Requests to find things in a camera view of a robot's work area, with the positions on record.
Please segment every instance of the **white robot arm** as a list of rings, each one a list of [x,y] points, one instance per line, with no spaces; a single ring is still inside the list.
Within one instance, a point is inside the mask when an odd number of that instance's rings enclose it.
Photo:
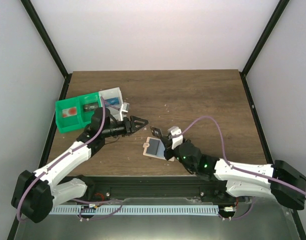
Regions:
[[[123,113],[127,111],[125,107],[121,109]],[[98,133],[104,113],[103,128]],[[149,123],[136,116],[130,116],[130,119],[124,117],[122,121],[117,121],[114,118],[111,122],[112,118],[108,108],[97,108],[91,118],[91,123],[86,126],[84,132],[68,150],[34,172],[27,170],[22,172],[17,179],[11,201],[12,206],[20,207],[23,214],[33,222],[39,223],[57,205],[87,195],[87,192],[91,191],[89,186],[91,183],[84,176],[73,178],[62,184],[59,183],[74,168],[94,156],[105,145],[105,138],[132,135]],[[28,189],[29,185],[36,180],[36,184]]]
[[[183,138],[177,126],[170,128],[167,136],[159,128],[151,127],[151,132],[162,141],[165,159],[177,159],[189,173],[203,180],[226,182],[225,189],[221,190],[230,196],[276,199],[287,208],[304,209],[306,177],[288,163],[282,160],[264,165],[228,162],[201,153],[189,139]]]

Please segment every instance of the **wooden tabletop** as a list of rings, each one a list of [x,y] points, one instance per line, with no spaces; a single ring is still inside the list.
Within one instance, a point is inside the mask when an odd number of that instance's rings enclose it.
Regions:
[[[66,98],[120,87],[129,114],[149,121],[132,136],[104,146],[70,175],[170,176],[188,175],[179,162],[143,156],[143,143],[152,137],[149,126],[184,130],[196,118],[209,115],[223,133],[230,161],[265,164],[265,156],[237,70],[76,71]],[[55,134],[50,162],[71,146],[82,130]],[[202,153],[222,157],[215,124],[203,119],[186,134]]]

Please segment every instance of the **wire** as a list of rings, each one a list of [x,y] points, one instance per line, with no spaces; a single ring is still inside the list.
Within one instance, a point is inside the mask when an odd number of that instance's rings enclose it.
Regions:
[[[120,139],[120,136],[116,140],[105,143],[105,145],[116,143]]]
[[[238,205],[239,205],[239,199],[238,199],[238,198],[236,198],[235,210],[238,210]]]
[[[305,196],[305,200],[306,200],[306,192],[303,191],[302,189],[299,189],[298,187],[296,186],[293,186],[285,181],[282,181],[280,179],[276,179],[276,178],[273,178],[273,177],[270,177],[270,176],[266,176],[266,175],[263,175],[263,174],[260,174],[260,173],[256,173],[256,172],[252,172],[252,171],[248,171],[248,170],[244,170],[244,169],[241,169],[241,168],[238,168],[234,165],[232,165],[229,160],[227,159],[227,156],[225,154],[225,145],[224,145],[224,140],[223,140],[223,135],[222,135],[222,132],[221,132],[221,129],[220,129],[220,126],[219,124],[217,123],[217,121],[211,117],[211,116],[200,116],[199,118],[195,119],[181,134],[178,134],[178,135],[174,135],[174,136],[171,136],[171,139],[174,139],[174,138],[177,138],[181,135],[183,135],[184,133],[186,133],[196,122],[202,120],[202,119],[211,119],[216,127],[217,127],[217,130],[219,132],[219,136],[221,138],[221,144],[222,144],[222,154],[223,154],[223,159],[225,161],[225,163],[231,168],[231,169],[234,169],[234,170],[237,170],[237,171],[240,171],[242,173],[245,173],[245,174],[251,174],[251,175],[254,175],[254,176],[257,176],[257,177],[260,177],[260,178],[264,178],[264,179],[267,179],[267,180],[270,180],[272,182],[276,182],[276,183],[279,183],[281,185],[284,185],[284,186],[287,186],[288,188],[294,190],[294,191],[297,191],[298,193],[300,194],[303,194]]]
[[[250,214],[250,212],[252,211],[253,207],[254,207],[254,203],[255,203],[255,197],[252,197],[252,203],[251,203],[251,206],[249,207],[249,209],[247,210],[246,213],[244,213],[243,215],[241,216],[238,216],[238,217],[235,217],[235,218],[229,218],[230,221],[231,220],[240,220],[241,218],[244,218],[246,217],[247,215]],[[221,218],[221,219],[225,219],[223,216],[221,216],[220,214],[218,214],[218,216]]]
[[[119,211],[121,210],[122,207],[123,207],[123,205],[121,204],[121,205],[119,206],[118,209],[116,209],[115,211],[111,212],[111,213],[108,214],[108,215],[105,215],[105,216],[102,216],[102,217],[97,217],[97,218],[89,218],[88,220],[93,221],[93,220],[107,219],[107,218],[109,218],[109,217],[112,217],[112,216],[113,216],[114,214],[116,214],[117,212],[119,212]],[[82,220],[83,218],[82,218],[82,215],[81,215],[81,214],[82,214],[84,211],[90,210],[90,209],[93,210],[93,208],[90,208],[90,207],[82,209],[82,210],[79,212],[79,215],[78,215],[79,219]]]
[[[108,101],[104,100],[104,103],[106,103],[107,106],[109,106],[109,107],[111,107],[111,108],[113,108],[115,110],[120,111],[120,109],[117,106],[114,106],[114,105],[110,104]]]
[[[72,201],[75,201],[81,204],[120,204],[123,202],[122,200],[118,200],[118,199],[111,199],[107,201],[84,201],[84,200],[80,200],[76,198],[73,198]]]
[[[102,201],[101,201],[101,202],[103,202],[104,199],[105,199],[105,197],[104,197],[104,195],[103,195],[102,193],[97,192],[97,193],[95,193],[94,195],[95,195],[95,196],[100,196],[100,197],[102,198]],[[118,211],[120,211],[121,208],[122,208],[122,205],[121,205],[116,211],[113,211],[113,212],[111,212],[110,214],[108,214],[108,215],[106,215],[106,216],[104,216],[104,217],[92,218],[92,220],[101,220],[101,219],[106,219],[106,218],[108,218],[108,217],[111,217],[112,215],[114,215],[114,214],[116,214]],[[82,210],[79,212],[79,214],[78,214],[77,217],[78,217],[78,219],[80,219],[80,221],[83,219],[83,217],[82,217],[81,214],[82,214],[84,211],[89,210],[89,209],[93,209],[93,208],[91,208],[91,207],[84,208],[84,209],[82,209]]]
[[[97,133],[90,139],[88,140],[87,142],[83,143],[82,145],[72,149],[72,153],[74,153],[75,151],[83,148],[84,146],[88,145],[89,143],[91,143],[94,139],[96,139],[103,127],[104,127],[104,123],[105,123],[105,100],[103,97],[100,97],[100,100],[101,100],[101,104],[102,104],[102,109],[103,109],[103,114],[102,114],[102,122],[101,122],[101,125],[97,131]],[[50,171],[56,164],[58,164],[60,161],[62,161],[63,159],[65,159],[68,155],[70,155],[71,153],[70,152],[67,152],[65,154],[63,154],[61,157],[58,158],[58,160],[56,160],[54,163],[52,163],[47,169],[46,171]],[[26,219],[22,219],[21,218],[21,208],[22,208],[22,204],[24,202],[24,199],[26,198],[26,196],[28,195],[29,191],[33,188],[33,186],[38,182],[38,180],[40,180],[45,174],[47,174],[47,172],[42,172],[39,176],[37,176],[32,182],[31,184],[27,187],[27,189],[24,191],[22,197],[20,198],[19,202],[18,202],[18,205],[17,205],[17,209],[16,209],[16,218],[19,222],[24,222],[26,220],[28,220],[28,218]]]

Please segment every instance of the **black metal frame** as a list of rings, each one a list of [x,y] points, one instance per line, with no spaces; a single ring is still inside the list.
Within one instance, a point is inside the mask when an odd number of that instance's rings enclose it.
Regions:
[[[252,112],[252,116],[255,122],[255,126],[258,132],[258,136],[264,151],[264,155],[266,158],[267,163],[272,164],[273,163],[273,159],[269,150],[269,146],[267,144],[262,126],[261,126],[261,122],[256,110],[256,107],[254,105],[253,99],[252,99],[252,95],[250,93],[250,89],[247,83],[247,79],[246,76],[249,73],[251,67],[253,66],[254,62],[256,61],[258,55],[260,54],[263,46],[265,45],[266,41],[268,40],[272,30],[274,29],[276,23],[278,22],[279,18],[281,17],[284,9],[287,7],[288,3],[290,0],[280,0],[271,16],[271,18],[269,19],[262,35],[260,36],[253,52],[251,53],[244,69],[242,72],[240,72],[240,77],[243,83],[243,87],[245,90],[245,94]],[[34,23],[37,31],[39,32],[42,40],[44,41],[47,49],[49,50],[51,56],[53,57],[56,65],[58,66],[58,69],[60,70],[60,72],[62,73],[65,81],[62,87],[62,91],[59,97],[59,100],[62,100],[65,98],[68,88],[69,88],[69,83],[72,77],[72,74],[68,74],[60,56],[58,55],[47,31],[45,30],[37,12],[34,9],[34,6],[32,5],[30,0],[21,0],[23,6],[25,7],[28,15],[30,16],[32,22]],[[51,150],[51,146],[53,143],[53,139],[55,136],[55,132],[56,132],[57,126],[55,123],[55,117],[53,117],[52,123],[51,123],[51,127],[47,136],[47,140],[45,143],[45,147],[42,153],[42,157],[39,163],[39,168],[44,166],[47,163],[49,154],[50,154],[50,150]],[[205,184],[203,182],[201,182],[200,180],[196,179],[195,177],[190,178],[192,179],[192,181],[187,182],[185,181],[185,179],[182,179],[181,177],[94,177],[94,180],[97,182],[102,182],[103,181],[105,183],[109,183],[111,185],[114,186],[125,186],[125,184],[127,184],[128,186],[137,186],[139,184],[139,182],[146,182],[147,184],[150,184],[151,182],[154,182],[155,184],[160,184],[160,186],[165,186],[168,193],[170,193],[171,195],[177,196],[179,197],[179,190],[180,191],[184,191],[185,194],[184,197],[186,195],[189,195],[192,197],[192,195],[198,195],[202,190],[201,188],[203,188],[203,186],[205,186]],[[120,196],[124,196],[125,193],[119,192]],[[305,231],[303,229],[301,220],[299,218],[299,214],[296,210],[294,210],[292,212],[292,216],[294,219],[294,222],[296,224],[297,227],[297,231],[299,233],[299,236],[302,240],[306,240],[306,234]],[[13,240],[15,238],[16,235],[16,231],[18,228],[19,222],[18,220],[15,218],[13,225],[11,227],[10,233],[8,235],[8,240]]]

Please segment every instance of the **green plastic container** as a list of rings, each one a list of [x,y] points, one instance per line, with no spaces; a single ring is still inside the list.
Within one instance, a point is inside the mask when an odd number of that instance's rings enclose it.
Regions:
[[[99,92],[57,101],[55,103],[55,122],[59,132],[63,134],[82,129],[87,124],[91,123],[91,117],[94,114],[94,111],[84,112],[83,106],[95,102],[98,103],[99,107],[102,106]],[[63,117],[63,112],[73,107],[76,107],[76,114]]]

